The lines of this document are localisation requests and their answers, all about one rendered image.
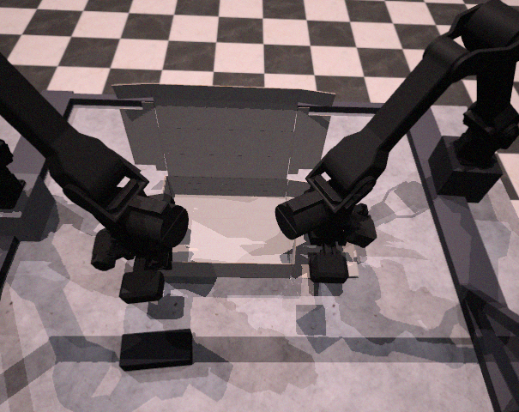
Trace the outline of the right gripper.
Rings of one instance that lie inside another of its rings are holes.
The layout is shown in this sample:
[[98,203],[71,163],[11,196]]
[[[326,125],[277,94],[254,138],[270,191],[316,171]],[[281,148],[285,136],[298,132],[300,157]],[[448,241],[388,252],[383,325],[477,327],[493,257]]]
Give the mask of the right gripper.
[[342,223],[328,221],[327,224],[308,233],[311,245],[323,246],[320,253],[308,252],[310,279],[313,282],[344,283],[347,280],[347,259],[336,249],[335,242],[339,242],[344,228],[350,227],[349,217]]

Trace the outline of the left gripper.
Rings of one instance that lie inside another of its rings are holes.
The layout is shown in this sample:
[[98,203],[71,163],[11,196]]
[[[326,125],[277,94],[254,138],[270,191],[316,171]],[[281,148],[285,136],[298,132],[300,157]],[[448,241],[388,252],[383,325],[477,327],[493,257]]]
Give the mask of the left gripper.
[[[175,204],[172,196],[166,193],[148,197]],[[110,241],[122,244],[135,256],[133,272],[123,275],[119,298],[126,304],[160,300],[165,280],[158,270],[172,270],[172,248],[133,236],[118,238],[112,235]]]

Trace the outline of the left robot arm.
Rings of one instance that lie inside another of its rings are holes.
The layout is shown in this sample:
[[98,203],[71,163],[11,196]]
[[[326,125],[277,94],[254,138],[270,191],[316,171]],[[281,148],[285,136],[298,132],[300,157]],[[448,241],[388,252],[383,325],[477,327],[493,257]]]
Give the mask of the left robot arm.
[[[140,169],[100,139],[79,133],[1,52],[0,116],[45,157],[63,194],[105,227],[94,240],[90,264],[95,269],[107,271],[120,258],[135,258],[122,244],[111,242],[112,235],[168,248],[183,240],[189,225],[187,210],[148,197],[144,189],[149,180]],[[0,139],[0,209],[14,208],[26,183],[7,168],[12,157]],[[124,176],[130,181],[118,187]]]

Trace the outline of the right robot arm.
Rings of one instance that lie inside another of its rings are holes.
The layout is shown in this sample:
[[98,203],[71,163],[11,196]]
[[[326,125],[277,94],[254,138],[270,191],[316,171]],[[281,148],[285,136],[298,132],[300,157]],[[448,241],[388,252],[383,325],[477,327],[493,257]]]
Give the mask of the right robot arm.
[[[465,48],[453,40],[460,36]],[[283,234],[297,239],[328,221],[350,217],[351,227],[344,228],[338,245],[366,248],[377,233],[367,205],[357,203],[386,169],[391,149],[452,83],[466,76],[476,76],[476,101],[463,113],[468,129],[454,148],[461,165],[491,167],[495,152],[519,136],[519,113],[510,103],[518,61],[519,11],[490,0],[457,15],[369,123],[345,136],[305,177],[309,191],[275,207]]]

